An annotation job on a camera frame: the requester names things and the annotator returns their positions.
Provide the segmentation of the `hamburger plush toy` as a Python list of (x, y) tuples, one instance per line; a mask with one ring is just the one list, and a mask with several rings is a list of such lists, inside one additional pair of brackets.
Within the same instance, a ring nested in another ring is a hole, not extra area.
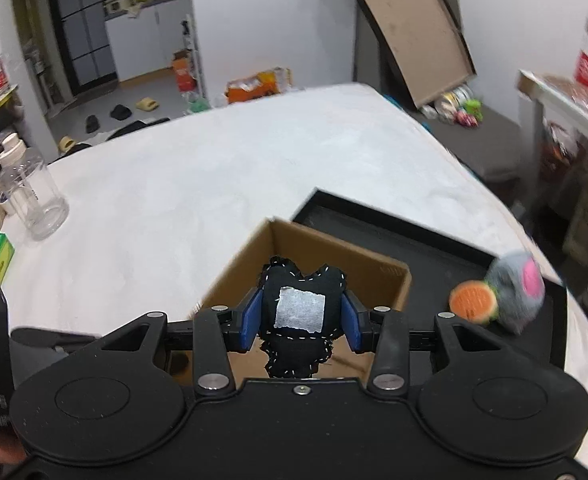
[(488, 324), (498, 315), (496, 294), (482, 281), (466, 281), (457, 285), (450, 292), (448, 304), (453, 314), (474, 324)]

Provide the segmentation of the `orange package on floor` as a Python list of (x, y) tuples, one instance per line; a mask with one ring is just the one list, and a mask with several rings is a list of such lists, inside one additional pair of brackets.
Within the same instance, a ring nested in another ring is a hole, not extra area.
[(247, 78), (229, 81), (224, 92), (229, 104), (253, 101), (265, 96), (276, 96), (293, 88), (289, 68), (275, 67)]

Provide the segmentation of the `black desk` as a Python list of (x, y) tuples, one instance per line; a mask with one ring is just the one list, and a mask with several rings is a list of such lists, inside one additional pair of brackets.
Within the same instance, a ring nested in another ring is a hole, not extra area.
[(537, 75), (520, 70), (516, 88), (520, 92), (522, 133), (535, 139), (546, 110), (562, 117), (588, 140), (588, 90), (560, 76)]

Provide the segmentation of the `yellow slipper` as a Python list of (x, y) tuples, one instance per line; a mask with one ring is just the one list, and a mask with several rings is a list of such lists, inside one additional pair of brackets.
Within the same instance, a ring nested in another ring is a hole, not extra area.
[(136, 103), (136, 107), (138, 110), (143, 110), (144, 112), (152, 112), (152, 110), (156, 110), (158, 107), (158, 103), (151, 98), (143, 98)]

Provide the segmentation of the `grey bench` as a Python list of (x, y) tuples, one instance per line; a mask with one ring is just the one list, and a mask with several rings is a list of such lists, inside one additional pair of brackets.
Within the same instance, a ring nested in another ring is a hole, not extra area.
[(520, 177), (520, 127), (509, 118), (486, 108), (478, 127), (465, 128), (419, 112), (410, 115), (480, 180), (498, 183)]

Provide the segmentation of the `clear plastic bottle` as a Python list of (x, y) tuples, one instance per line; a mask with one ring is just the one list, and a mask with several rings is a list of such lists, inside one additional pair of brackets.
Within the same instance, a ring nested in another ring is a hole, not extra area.
[(33, 240), (52, 235), (70, 212), (40, 153), (15, 132), (1, 142), (0, 188)]

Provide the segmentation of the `white cabinet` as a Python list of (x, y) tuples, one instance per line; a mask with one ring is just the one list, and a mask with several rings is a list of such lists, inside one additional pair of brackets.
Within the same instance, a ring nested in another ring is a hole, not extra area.
[(183, 22), (192, 13), (191, 0), (158, 0), (133, 18), (120, 14), (105, 22), (119, 81), (164, 70), (184, 48)]

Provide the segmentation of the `large flat cardboard box lid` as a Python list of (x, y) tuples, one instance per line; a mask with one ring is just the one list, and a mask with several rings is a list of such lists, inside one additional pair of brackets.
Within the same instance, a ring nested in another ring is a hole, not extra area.
[(476, 70), (447, 0), (356, 0), (382, 52), (383, 82), (410, 110), (468, 82)]

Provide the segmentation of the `grey pink plush toy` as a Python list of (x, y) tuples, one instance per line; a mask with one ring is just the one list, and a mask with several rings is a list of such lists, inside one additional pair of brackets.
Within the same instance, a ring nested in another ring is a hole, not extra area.
[(498, 322), (511, 333), (522, 333), (544, 303), (544, 279), (529, 252), (511, 252), (495, 259), (485, 283), (495, 293)]

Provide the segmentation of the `black heart pillow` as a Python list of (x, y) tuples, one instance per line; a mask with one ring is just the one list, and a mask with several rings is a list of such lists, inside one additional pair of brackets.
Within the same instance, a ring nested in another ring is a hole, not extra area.
[(259, 286), (264, 292), (260, 350), (268, 356), (268, 376), (311, 378), (343, 335), (345, 274), (328, 264), (303, 274), (292, 260), (274, 256), (262, 268)]

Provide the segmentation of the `black plastic tray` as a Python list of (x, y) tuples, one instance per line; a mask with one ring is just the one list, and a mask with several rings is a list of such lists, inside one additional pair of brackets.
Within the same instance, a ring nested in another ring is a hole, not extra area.
[[(494, 255), (480, 248), (320, 190), (300, 206), (293, 221), (404, 262), (412, 275), (405, 312), (410, 327), (419, 332), (430, 330), (436, 313), (448, 308), (454, 286), (481, 280), (495, 260)], [(496, 322), (490, 323), (488, 330), (562, 368), (566, 356), (567, 291), (546, 278), (544, 292), (544, 304), (522, 333), (512, 334)]]

